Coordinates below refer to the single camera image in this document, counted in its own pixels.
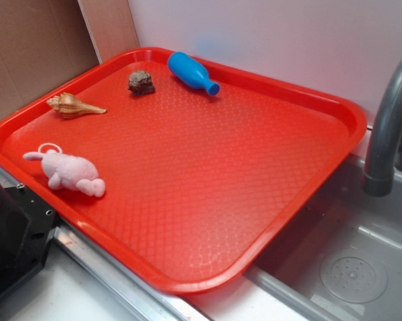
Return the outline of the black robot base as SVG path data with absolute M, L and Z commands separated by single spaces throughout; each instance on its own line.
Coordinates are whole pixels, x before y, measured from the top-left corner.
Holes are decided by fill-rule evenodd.
M 57 218 L 29 187 L 0 184 L 0 300 L 44 268 Z

